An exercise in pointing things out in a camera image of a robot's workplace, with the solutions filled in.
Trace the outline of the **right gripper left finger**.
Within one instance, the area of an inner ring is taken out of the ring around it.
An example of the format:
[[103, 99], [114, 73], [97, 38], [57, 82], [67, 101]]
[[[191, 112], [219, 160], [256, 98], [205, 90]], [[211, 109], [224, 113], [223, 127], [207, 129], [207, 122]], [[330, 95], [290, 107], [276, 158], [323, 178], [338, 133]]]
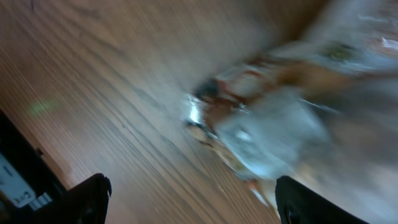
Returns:
[[32, 217], [36, 224], [104, 224], [112, 193], [111, 182], [97, 173], [62, 197], [40, 208]]

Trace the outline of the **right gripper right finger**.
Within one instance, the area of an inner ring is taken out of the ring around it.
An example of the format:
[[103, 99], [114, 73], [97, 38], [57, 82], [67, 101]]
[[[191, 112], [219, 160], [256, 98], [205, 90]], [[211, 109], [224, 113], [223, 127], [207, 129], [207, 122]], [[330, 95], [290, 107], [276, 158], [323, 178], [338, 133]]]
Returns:
[[367, 224], [286, 175], [277, 179], [275, 199], [282, 224]]

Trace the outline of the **beige brown snack bag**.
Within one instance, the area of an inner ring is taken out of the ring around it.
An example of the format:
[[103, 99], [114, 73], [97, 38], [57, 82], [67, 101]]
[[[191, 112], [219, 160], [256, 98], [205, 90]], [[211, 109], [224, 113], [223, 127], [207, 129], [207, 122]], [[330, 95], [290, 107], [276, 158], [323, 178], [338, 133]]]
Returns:
[[396, 223], [397, 2], [332, 1], [299, 40], [198, 86], [183, 121], [279, 218], [286, 175]]

